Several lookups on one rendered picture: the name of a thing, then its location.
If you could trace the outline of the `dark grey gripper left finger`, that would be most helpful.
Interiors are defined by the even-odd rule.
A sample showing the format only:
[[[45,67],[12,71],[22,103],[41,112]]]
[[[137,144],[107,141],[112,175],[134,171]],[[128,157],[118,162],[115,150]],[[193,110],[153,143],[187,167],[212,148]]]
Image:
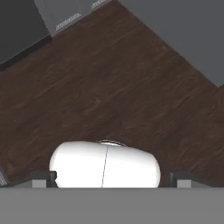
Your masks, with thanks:
[[[35,171],[23,180],[12,184],[13,187],[20,188],[57,188],[56,171]]]

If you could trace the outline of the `black appliance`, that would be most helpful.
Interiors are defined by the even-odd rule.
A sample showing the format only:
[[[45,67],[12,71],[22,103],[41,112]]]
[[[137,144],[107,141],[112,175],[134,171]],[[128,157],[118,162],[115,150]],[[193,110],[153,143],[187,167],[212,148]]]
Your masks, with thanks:
[[[34,0],[0,0],[0,71],[51,39]]]

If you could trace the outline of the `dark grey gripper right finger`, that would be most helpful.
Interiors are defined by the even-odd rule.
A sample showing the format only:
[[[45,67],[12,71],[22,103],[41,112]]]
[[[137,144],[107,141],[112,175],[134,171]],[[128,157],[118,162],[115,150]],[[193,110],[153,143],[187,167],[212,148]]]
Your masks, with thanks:
[[[177,172],[170,172],[170,186],[176,188],[208,188],[212,187],[205,180],[199,180],[195,178],[192,174],[184,172],[184,171],[177,171]]]

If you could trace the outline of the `plain grey counter unit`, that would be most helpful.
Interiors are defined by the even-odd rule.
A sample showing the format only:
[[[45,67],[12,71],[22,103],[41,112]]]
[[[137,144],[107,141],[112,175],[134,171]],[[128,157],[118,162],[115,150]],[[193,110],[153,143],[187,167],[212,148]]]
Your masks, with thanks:
[[[118,0],[214,85],[224,84],[224,0]]]

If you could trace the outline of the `white rounded capsule-shaped object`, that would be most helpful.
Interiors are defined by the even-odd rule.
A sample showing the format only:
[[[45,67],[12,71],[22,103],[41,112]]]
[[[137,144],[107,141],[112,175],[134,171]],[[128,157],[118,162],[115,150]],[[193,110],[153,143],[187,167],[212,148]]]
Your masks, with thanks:
[[[60,188],[157,188],[161,179],[159,162],[149,152],[98,142],[60,144],[49,169]]]

